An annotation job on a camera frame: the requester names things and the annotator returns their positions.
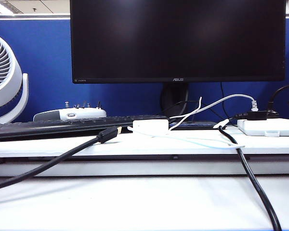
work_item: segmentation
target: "desk surface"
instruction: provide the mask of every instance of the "desk surface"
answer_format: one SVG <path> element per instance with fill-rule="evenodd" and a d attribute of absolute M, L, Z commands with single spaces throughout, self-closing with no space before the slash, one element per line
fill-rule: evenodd
<path fill-rule="evenodd" d="M 258 177 L 289 230 L 289 177 Z M 246 177 L 34 178 L 0 189 L 0 230 L 272 230 Z"/>
<path fill-rule="evenodd" d="M 232 126 L 227 128 L 227 132 L 239 144 L 245 145 L 242 148 L 245 154 L 289 154 L 289 137 L 247 136 Z M 227 146 L 220 141 L 229 141 L 217 130 L 171 131 L 171 135 L 219 146 Z M 57 156 L 92 138 L 94 137 L 0 142 L 0 157 Z M 74 156 L 142 154 L 236 154 L 236 151 L 213 149 L 174 139 L 139 137 L 137 134 L 128 133 L 120 134 L 105 144 L 88 147 Z"/>

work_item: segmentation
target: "cubicle wall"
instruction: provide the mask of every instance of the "cubicle wall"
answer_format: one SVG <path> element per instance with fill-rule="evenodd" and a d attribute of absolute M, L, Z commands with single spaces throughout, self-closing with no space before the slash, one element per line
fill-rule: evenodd
<path fill-rule="evenodd" d="M 249 94 L 257 99 L 260 109 L 265 109 L 270 95 L 279 87 L 289 84 L 289 18 L 286 28 L 286 80 L 280 82 L 225 82 L 226 95 Z M 29 100 L 24 112 L 16 121 L 30 121 L 38 112 L 64 107 L 65 101 L 96 105 L 101 101 L 109 116 L 156 114 L 160 111 L 159 94 L 162 84 L 90 84 L 76 85 L 71 76 L 70 25 L 63 20 L 0 20 L 0 36 L 13 49 L 23 72 L 29 74 Z M 220 83 L 190 84 L 190 100 L 203 97 L 204 103 L 222 97 Z M 276 99 L 276 109 L 289 117 L 289 90 Z M 225 102 L 229 115 L 247 111 L 246 99 Z M 214 107 L 225 116 L 221 105 Z M 195 119 L 217 121 L 210 111 Z"/>

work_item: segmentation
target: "desk fan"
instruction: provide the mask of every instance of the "desk fan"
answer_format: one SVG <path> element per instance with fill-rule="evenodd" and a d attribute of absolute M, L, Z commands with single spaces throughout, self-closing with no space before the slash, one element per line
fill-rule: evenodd
<path fill-rule="evenodd" d="M 14 109 L 0 116 L 0 124 L 12 122 L 24 110 L 28 102 L 28 74 L 22 75 L 20 66 L 10 46 L 0 38 L 0 107 L 13 100 L 22 90 Z"/>

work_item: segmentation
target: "cable connector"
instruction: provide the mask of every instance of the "cable connector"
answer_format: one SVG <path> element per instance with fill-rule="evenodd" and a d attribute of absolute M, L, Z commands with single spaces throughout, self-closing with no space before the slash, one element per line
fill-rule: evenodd
<path fill-rule="evenodd" d="M 267 111 L 245 112 L 235 115 L 233 119 L 266 120 Z"/>
<path fill-rule="evenodd" d="M 105 143 L 108 140 L 111 140 L 112 138 L 115 138 L 118 134 L 120 134 L 121 130 L 122 130 L 122 127 L 117 128 L 116 126 L 112 126 L 98 133 L 96 137 L 98 138 L 98 141 L 100 143 Z"/>
<path fill-rule="evenodd" d="M 251 101 L 251 111 L 252 112 L 258 112 L 258 107 L 257 107 L 257 101 L 256 100 L 252 100 Z"/>
<path fill-rule="evenodd" d="M 229 123 L 229 119 L 225 119 L 225 120 L 219 122 L 218 124 L 215 124 L 215 125 L 213 126 L 213 128 L 218 128 L 219 126 L 222 126 L 222 128 L 223 128 L 223 127 L 225 127 L 226 124 L 228 124 L 228 123 Z"/>

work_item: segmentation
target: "black monitor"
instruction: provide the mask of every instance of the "black monitor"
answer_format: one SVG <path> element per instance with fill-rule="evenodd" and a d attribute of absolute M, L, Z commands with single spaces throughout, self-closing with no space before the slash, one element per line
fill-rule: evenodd
<path fill-rule="evenodd" d="M 73 82 L 283 80 L 285 7 L 286 0 L 70 0 Z"/>

